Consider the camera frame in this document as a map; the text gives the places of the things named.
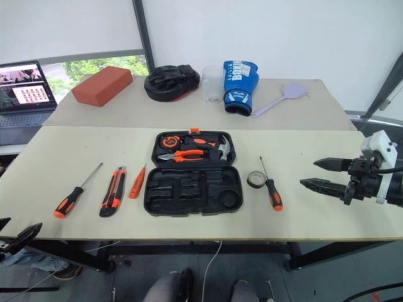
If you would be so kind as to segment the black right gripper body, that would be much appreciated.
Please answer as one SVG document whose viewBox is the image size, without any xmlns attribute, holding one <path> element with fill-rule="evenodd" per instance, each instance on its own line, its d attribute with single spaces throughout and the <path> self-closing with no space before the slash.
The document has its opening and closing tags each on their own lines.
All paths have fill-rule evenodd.
<svg viewBox="0 0 403 302">
<path fill-rule="evenodd" d="M 364 198 L 371 198 L 377 194 L 382 180 L 378 173 L 381 164 L 378 156 L 370 159 L 364 156 L 343 159 L 343 171 L 350 175 L 343 195 L 345 205 L 350 205 L 353 199 L 364 200 Z"/>
</svg>

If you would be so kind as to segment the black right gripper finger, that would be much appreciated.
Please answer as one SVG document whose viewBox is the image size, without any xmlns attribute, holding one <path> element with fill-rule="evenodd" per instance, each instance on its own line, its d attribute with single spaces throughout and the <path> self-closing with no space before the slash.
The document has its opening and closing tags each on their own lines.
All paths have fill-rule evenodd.
<svg viewBox="0 0 403 302">
<path fill-rule="evenodd" d="M 347 172 L 351 164 L 351 159 L 328 157 L 316 160 L 313 162 L 313 164 L 327 171 Z"/>
<path fill-rule="evenodd" d="M 307 189 L 319 194 L 324 194 L 327 196 L 332 196 L 335 198 L 343 199 L 346 186 L 342 184 L 337 184 L 325 179 L 309 178 L 301 179 L 300 183 Z"/>
</svg>

